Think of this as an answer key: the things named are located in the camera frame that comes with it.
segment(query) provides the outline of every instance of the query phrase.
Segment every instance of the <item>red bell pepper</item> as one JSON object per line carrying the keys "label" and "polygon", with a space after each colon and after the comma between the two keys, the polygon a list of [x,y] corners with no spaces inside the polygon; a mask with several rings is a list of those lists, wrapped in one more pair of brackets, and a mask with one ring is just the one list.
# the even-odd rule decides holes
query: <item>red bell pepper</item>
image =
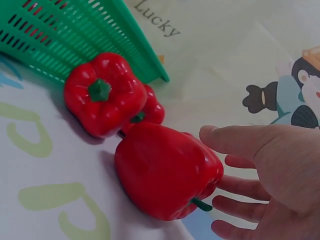
{"label": "red bell pepper", "polygon": [[147,94],[146,103],[142,111],[123,126],[121,134],[124,136],[127,135],[129,129],[136,123],[149,122],[162,124],[165,120],[165,108],[158,102],[155,91],[147,84],[144,84],[144,88]]}
{"label": "red bell pepper", "polygon": [[182,219],[216,189],[224,168],[215,153],[189,133],[140,122],[115,151],[118,178],[133,203],[163,221]]}
{"label": "red bell pepper", "polygon": [[65,82],[64,100],[89,134],[105,138],[142,110],[147,93],[127,61],[107,52],[72,71]]}

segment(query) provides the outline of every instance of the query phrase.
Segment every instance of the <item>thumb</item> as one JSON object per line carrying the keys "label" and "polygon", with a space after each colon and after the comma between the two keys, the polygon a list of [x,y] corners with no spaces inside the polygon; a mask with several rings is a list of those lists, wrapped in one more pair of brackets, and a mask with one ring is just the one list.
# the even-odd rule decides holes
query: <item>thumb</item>
{"label": "thumb", "polygon": [[200,129],[199,137],[218,153],[235,155],[253,162],[261,149],[276,141],[279,136],[283,138],[291,134],[293,128],[286,125],[223,128],[207,125]]}

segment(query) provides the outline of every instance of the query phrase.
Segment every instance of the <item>cartoon penguin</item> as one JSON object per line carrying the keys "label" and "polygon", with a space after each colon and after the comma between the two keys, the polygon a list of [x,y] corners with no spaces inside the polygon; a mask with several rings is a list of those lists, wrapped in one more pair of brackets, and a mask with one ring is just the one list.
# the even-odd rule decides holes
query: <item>cartoon penguin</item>
{"label": "cartoon penguin", "polygon": [[304,50],[293,65],[291,75],[280,76],[265,88],[250,85],[242,104],[252,114],[263,109],[277,111],[271,124],[310,129],[320,126],[320,46]]}

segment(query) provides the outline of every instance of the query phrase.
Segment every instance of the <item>pepper stem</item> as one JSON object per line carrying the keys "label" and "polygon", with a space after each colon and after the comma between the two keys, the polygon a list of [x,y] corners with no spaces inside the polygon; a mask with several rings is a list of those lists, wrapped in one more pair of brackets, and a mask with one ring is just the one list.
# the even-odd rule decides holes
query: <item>pepper stem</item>
{"label": "pepper stem", "polygon": [[210,206],[209,204],[206,204],[205,202],[201,201],[197,197],[192,198],[190,202],[205,212],[210,212],[213,209],[212,206]]}
{"label": "pepper stem", "polygon": [[111,86],[100,78],[88,87],[89,96],[92,102],[108,101],[110,90]]}
{"label": "pepper stem", "polygon": [[145,116],[146,115],[144,112],[140,112],[137,116],[131,118],[130,123],[132,123],[132,124],[140,123],[145,118]]}

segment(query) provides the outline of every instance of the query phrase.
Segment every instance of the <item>plastic basket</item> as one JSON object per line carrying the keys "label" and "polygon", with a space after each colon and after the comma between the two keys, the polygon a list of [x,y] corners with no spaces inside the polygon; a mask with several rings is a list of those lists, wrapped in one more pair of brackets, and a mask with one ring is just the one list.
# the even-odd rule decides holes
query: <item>plastic basket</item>
{"label": "plastic basket", "polygon": [[62,83],[103,52],[149,83],[169,77],[122,0],[1,0],[0,52]]}

